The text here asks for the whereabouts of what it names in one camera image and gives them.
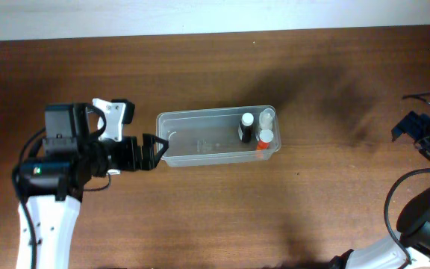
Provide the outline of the black bottle white cap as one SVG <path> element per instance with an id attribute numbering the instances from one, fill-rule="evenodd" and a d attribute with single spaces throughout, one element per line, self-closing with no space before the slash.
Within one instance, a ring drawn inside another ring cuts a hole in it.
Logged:
<path id="1" fill-rule="evenodd" d="M 240 118 L 238 135 L 243 143 L 249 143 L 252 139 L 254 116 L 251 113 L 244 113 Z"/>

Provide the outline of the orange tube white cap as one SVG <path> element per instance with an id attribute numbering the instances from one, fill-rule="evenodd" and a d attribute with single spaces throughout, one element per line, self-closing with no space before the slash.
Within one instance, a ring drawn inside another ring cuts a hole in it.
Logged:
<path id="1" fill-rule="evenodd" d="M 270 129 L 262 129 L 258 135 L 258 144 L 256 150 L 265 150 L 269 148 L 269 144 L 272 142 L 274 134 Z"/>

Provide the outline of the white translucent bottle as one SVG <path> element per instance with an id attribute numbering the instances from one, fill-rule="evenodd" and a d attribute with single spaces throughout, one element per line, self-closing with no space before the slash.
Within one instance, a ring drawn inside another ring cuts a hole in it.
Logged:
<path id="1" fill-rule="evenodd" d="M 257 132 L 261 132 L 262 130 L 272 130 L 274 119 L 275 111 L 271 108 L 264 109 L 258 117 Z"/>

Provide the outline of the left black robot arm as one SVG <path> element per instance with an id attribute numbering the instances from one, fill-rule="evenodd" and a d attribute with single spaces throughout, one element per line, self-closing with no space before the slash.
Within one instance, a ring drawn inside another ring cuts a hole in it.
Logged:
<path id="1" fill-rule="evenodd" d="M 18 268 L 67 268 L 86 184 L 122 171 L 153 170 L 169 143 L 153 134 L 123 135 L 127 99 L 48 105 L 45 126 L 23 146 L 11 179 L 19 201 Z"/>

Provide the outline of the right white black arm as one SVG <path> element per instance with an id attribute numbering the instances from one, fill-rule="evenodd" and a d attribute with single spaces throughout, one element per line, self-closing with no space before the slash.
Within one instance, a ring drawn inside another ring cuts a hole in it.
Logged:
<path id="1" fill-rule="evenodd" d="M 430 162 L 430 117 L 409 112 L 391 131 L 394 140 L 409 136 L 418 152 Z M 348 250 L 335 256 L 328 266 L 351 268 L 430 268 L 430 187 L 410 200 L 392 226 L 390 201 L 395 190 L 413 176 L 430 174 L 430 167 L 413 170 L 398 178 L 387 193 L 383 218 L 387 237 L 359 250 Z"/>

